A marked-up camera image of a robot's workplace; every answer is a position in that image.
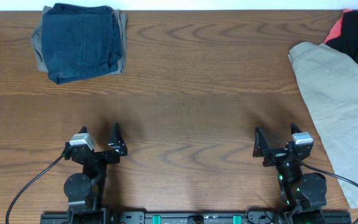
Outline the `khaki beige shorts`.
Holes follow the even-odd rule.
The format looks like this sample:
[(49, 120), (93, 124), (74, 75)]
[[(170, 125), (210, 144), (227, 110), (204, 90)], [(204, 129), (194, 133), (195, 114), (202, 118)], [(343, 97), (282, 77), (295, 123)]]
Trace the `khaki beige shorts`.
[(310, 42), (294, 46), (288, 58), (334, 173), (358, 183), (358, 64)]

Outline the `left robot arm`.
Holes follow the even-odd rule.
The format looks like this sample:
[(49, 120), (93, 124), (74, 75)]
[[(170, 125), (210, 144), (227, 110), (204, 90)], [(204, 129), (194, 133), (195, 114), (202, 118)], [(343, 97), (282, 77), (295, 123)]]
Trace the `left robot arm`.
[(127, 155), (127, 146), (118, 123), (114, 123), (109, 138), (109, 151), (96, 152), (95, 143), (84, 126), (65, 143), (62, 156), (83, 166), (81, 173), (67, 178), (64, 193), (68, 198), (69, 223), (113, 223), (107, 206), (102, 204), (107, 166), (120, 163)]

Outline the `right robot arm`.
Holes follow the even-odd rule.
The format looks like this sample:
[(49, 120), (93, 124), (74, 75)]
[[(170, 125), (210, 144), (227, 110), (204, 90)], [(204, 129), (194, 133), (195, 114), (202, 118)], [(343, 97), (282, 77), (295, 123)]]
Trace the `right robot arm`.
[(255, 129), (254, 157), (263, 158), (263, 166), (278, 172), (282, 200), (287, 207), (273, 215), (274, 223), (326, 223), (321, 207), (326, 201), (326, 178), (313, 172), (304, 174), (301, 162), (310, 156), (314, 141), (311, 135), (294, 123), (290, 125), (292, 140), (284, 147), (269, 146), (262, 130)]

